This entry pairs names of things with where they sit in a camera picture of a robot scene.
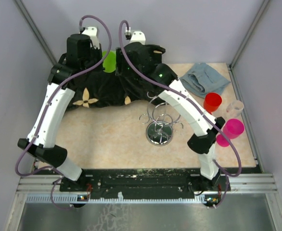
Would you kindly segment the clear wine glass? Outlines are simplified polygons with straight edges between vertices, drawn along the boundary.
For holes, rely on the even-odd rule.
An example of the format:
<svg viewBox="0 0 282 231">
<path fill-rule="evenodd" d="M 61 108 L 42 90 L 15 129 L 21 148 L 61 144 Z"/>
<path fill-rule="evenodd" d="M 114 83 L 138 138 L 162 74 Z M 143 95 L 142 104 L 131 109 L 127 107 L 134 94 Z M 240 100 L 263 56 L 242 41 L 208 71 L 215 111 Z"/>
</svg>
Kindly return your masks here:
<svg viewBox="0 0 282 231">
<path fill-rule="evenodd" d="M 241 101 L 235 100 L 231 102 L 226 108 L 226 118 L 231 119 L 238 117 L 243 111 L 243 109 L 244 109 L 244 104 Z"/>
</svg>

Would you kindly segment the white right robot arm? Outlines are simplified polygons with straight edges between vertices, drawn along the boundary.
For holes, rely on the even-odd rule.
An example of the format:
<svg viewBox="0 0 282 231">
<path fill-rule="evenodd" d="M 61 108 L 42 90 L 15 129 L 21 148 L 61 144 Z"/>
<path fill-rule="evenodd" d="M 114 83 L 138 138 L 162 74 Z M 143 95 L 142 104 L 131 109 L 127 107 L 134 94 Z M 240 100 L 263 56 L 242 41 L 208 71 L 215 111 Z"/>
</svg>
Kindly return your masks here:
<svg viewBox="0 0 282 231">
<path fill-rule="evenodd" d="M 171 105 L 192 127 L 188 147 L 199 155 L 202 185 L 215 186 L 221 175 L 215 163 L 216 135 L 225 124 L 222 117 L 209 114 L 185 89 L 177 74 L 165 63 L 165 48 L 140 42 L 116 49 L 116 73 L 125 89 L 138 99 L 152 94 Z"/>
</svg>

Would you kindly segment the pink wine glass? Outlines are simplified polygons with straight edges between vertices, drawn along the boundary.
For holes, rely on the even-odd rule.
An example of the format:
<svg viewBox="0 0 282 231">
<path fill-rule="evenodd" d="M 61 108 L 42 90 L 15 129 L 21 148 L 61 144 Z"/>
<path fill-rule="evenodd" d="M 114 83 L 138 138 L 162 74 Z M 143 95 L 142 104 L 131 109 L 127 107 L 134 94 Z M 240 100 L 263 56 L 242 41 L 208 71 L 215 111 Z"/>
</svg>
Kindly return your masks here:
<svg viewBox="0 0 282 231">
<path fill-rule="evenodd" d="M 233 140 L 244 132 L 244 124 L 239 119 L 232 118 L 226 122 L 222 131 L 230 140 Z M 217 135 L 216 141 L 221 147 L 229 146 L 229 143 L 221 134 Z"/>
</svg>

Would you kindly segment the red wine glass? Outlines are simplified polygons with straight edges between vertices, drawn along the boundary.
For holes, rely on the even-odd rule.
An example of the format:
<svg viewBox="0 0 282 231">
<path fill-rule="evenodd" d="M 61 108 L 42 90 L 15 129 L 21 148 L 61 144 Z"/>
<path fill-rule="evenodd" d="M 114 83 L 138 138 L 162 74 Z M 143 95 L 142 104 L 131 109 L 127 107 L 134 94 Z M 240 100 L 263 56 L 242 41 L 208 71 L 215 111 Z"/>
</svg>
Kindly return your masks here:
<svg viewBox="0 0 282 231">
<path fill-rule="evenodd" d="M 205 96 L 203 107 L 208 113 L 212 114 L 219 108 L 221 103 L 221 96 L 215 92 L 211 92 Z"/>
</svg>

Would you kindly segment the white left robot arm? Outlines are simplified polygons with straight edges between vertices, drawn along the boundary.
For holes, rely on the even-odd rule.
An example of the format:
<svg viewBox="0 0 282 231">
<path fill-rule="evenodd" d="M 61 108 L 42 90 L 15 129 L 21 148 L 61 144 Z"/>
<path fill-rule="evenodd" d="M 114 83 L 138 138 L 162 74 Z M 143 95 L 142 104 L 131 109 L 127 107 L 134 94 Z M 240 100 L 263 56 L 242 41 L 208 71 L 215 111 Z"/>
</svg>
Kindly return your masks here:
<svg viewBox="0 0 282 231">
<path fill-rule="evenodd" d="M 82 169 L 68 157 L 67 150 L 55 144 L 58 129 L 75 91 L 68 86 L 74 75 L 102 67 L 102 51 L 97 35 L 72 34 L 66 41 L 66 53 L 55 64 L 48 77 L 46 96 L 37 120 L 18 147 L 25 154 L 47 163 L 50 168 L 71 181 L 77 181 Z"/>
</svg>

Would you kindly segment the green wine glass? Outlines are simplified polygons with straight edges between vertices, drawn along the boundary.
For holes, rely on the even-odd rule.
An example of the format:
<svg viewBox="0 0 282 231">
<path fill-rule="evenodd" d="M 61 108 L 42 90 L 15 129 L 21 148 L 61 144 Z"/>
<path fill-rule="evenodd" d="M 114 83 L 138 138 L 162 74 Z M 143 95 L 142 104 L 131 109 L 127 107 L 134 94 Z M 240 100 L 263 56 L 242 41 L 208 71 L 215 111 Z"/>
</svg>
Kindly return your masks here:
<svg viewBox="0 0 282 231">
<path fill-rule="evenodd" d="M 112 73 L 116 70 L 116 52 L 110 51 L 103 61 L 104 72 Z"/>
</svg>

